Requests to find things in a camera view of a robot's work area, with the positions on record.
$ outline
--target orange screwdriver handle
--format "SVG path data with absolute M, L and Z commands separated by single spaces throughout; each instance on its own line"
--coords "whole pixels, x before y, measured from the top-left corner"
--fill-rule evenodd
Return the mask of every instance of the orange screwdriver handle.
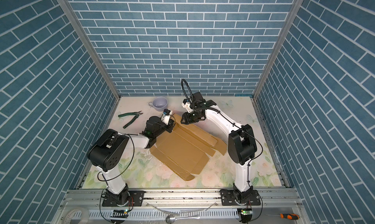
M 281 218 L 288 218 L 290 220 L 298 220 L 300 217 L 294 213 L 280 213 Z

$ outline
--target floral tablecloth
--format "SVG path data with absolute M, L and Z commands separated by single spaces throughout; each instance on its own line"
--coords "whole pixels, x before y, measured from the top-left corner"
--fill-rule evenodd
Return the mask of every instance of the floral tablecloth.
M 153 108 L 147 105 L 152 97 L 122 97 L 117 106 L 115 116 L 113 117 L 109 128 L 121 133 L 136 134 L 142 132 L 146 125 L 146 120 L 150 116 L 161 115 Z M 182 114 L 185 112 L 181 107 L 182 97 L 167 97 L 168 108 L 174 113 Z M 250 177 L 254 186 L 281 186 L 279 176 L 276 172 L 274 163 L 269 153 L 268 146 L 256 118 L 255 110 L 249 97 L 206 97 L 207 100 L 215 101 L 218 106 L 232 119 L 242 124 L 249 124 L 253 128 L 255 137 L 263 145 L 263 153 L 252 162 Z M 127 112 L 138 112 L 142 110 L 141 115 L 131 126 L 123 129 L 132 116 L 118 118 L 117 116 Z M 228 136 L 212 122 L 206 120 L 197 123 L 197 126 L 208 133 L 228 141 Z M 258 145 L 256 155 L 261 152 Z M 120 171 L 123 171 L 129 164 L 133 155 L 133 148 L 126 148 L 121 160 L 119 161 Z M 210 158 L 203 171 L 199 175 L 194 175 L 195 179 L 184 181 L 172 170 L 170 170 L 161 161 L 151 155 L 149 149 L 135 148 L 134 159 L 122 178 L 126 181 L 129 188 L 172 188 L 172 187 L 231 187 L 235 178 L 235 163 L 231 160 L 228 152 L 223 156 L 216 152 Z M 106 183 L 97 179 L 96 167 L 91 169 L 85 179 L 82 189 L 105 188 Z

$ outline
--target cardboard flap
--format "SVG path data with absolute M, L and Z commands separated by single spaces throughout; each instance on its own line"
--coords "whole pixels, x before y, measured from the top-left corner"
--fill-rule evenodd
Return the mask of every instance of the cardboard flap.
M 184 170 L 181 166 L 177 165 L 174 161 L 171 161 L 165 154 L 163 154 L 157 147 L 153 146 L 150 148 L 150 152 L 159 161 L 168 166 L 173 172 L 180 176 L 185 181 L 193 180 L 195 177 Z
M 195 124 L 188 124 L 184 125 L 181 124 L 182 117 L 180 115 L 174 114 L 173 115 L 179 124 L 179 127 L 183 128 L 185 132 L 189 133 L 190 135 L 194 136 L 194 138 L 198 139 L 202 143 L 206 144 L 207 146 L 213 146 L 216 144 L 217 140 L 212 137 L 211 134 L 205 132 L 203 129 L 199 128 Z
M 172 133 L 164 133 L 169 134 L 168 139 L 162 144 L 156 142 L 157 148 L 187 172 L 199 174 L 205 164 L 203 167 L 199 167 L 198 165 L 200 165 L 202 160 L 205 162 L 209 160 L 206 153 L 174 131 Z
M 212 137 L 218 140 L 218 142 L 214 146 L 214 149 L 218 150 L 218 152 L 220 152 L 224 156 L 225 153 L 227 152 L 227 144 L 216 136 L 212 136 Z
M 193 137 L 189 133 L 185 132 L 184 129 L 174 128 L 173 132 L 175 132 L 176 134 L 181 136 L 183 139 L 185 139 L 186 141 L 188 141 L 191 144 L 193 144 L 194 146 L 196 146 L 201 151 L 207 153 L 208 155 L 213 156 L 215 154 L 215 150 L 213 150 L 212 148 L 210 148 L 206 144 L 200 142 L 198 139 L 196 139 L 195 137 Z

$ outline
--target wire cutters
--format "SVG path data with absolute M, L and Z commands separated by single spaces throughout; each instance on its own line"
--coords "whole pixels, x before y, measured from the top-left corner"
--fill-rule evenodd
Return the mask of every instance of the wire cutters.
M 120 114 L 119 115 L 119 118 L 120 117 L 124 117 L 124 116 L 132 116 L 134 115 L 133 119 L 130 120 L 130 122 L 128 122 L 126 125 L 123 126 L 123 128 L 125 129 L 126 127 L 128 127 L 129 125 L 131 125 L 135 119 L 137 119 L 140 115 L 142 115 L 143 113 L 141 113 L 142 111 L 139 111 L 139 112 L 133 112 L 133 113 L 124 113 L 124 114 Z

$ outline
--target white cup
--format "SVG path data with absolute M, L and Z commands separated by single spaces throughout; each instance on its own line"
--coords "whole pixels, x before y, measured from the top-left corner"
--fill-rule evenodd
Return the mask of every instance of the white cup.
M 157 111 L 162 112 L 167 108 L 168 100 L 163 96 L 159 96 L 156 97 L 152 102 L 149 102 L 148 105 L 153 107 Z

